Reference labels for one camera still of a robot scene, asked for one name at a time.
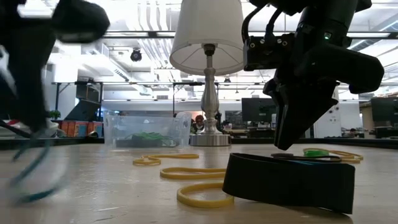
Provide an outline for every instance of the potted plant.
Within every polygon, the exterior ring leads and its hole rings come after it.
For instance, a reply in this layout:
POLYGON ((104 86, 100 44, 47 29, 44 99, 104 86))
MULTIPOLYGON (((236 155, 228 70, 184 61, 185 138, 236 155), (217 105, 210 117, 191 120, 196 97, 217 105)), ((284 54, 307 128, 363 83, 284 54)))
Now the potted plant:
POLYGON ((52 110, 50 111, 50 117, 56 120, 61 117, 61 112, 59 112, 58 110, 52 110))

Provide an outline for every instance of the plastic storage bin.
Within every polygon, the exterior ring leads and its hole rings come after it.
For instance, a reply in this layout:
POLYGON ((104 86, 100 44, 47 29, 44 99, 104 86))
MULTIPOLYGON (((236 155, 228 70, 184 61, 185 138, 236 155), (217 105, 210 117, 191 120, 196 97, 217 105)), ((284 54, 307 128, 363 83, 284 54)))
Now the plastic storage bin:
POLYGON ((118 116, 106 111, 105 144, 113 148, 183 148, 189 145, 191 114, 176 118, 118 116))

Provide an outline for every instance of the white lampshade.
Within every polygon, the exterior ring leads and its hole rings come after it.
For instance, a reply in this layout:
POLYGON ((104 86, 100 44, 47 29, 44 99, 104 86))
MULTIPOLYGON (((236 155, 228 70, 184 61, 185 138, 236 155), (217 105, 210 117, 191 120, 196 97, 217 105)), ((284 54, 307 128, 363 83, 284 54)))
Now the white lampshade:
POLYGON ((215 44, 215 75, 242 70, 242 23, 240 0, 183 0, 170 63, 185 73, 204 75, 202 44, 215 44))

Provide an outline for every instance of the lamp base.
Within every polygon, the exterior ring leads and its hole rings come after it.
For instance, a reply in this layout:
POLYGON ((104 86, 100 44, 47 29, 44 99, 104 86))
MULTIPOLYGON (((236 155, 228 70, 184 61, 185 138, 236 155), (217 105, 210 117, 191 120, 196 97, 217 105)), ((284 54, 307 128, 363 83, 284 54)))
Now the lamp base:
POLYGON ((191 146, 230 146, 229 134, 191 134, 191 146))

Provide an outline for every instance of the wooden table surface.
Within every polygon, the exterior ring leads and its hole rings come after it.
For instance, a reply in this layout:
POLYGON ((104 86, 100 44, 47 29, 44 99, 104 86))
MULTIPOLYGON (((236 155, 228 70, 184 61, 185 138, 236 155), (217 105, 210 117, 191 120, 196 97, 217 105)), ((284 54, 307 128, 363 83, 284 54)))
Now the wooden table surface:
MULTIPOLYGON (((271 145, 233 145, 231 147, 193 147, 184 150, 129 151, 104 145, 54 147, 52 156, 40 168, 28 189, 45 187, 49 179, 59 176, 70 160, 70 183, 58 194, 28 205, 13 206, 1 194, 0 217, 4 224, 106 224, 106 223, 398 223, 398 151, 366 147, 298 144, 289 152, 302 154, 306 147, 322 147, 362 154, 356 166, 354 212, 341 215, 319 208, 279 207, 240 198, 234 205, 202 209, 177 202, 181 186, 216 180, 169 180, 159 177, 165 167, 226 167, 230 152, 268 156, 279 152, 271 145), (162 159, 160 166, 138 167, 133 158, 143 154, 196 153, 199 159, 162 159)), ((34 152, 17 164, 10 163, 12 151, 0 152, 0 187, 6 192, 8 178, 18 173, 34 152)), ((221 190, 199 192, 194 197, 225 197, 221 190)))

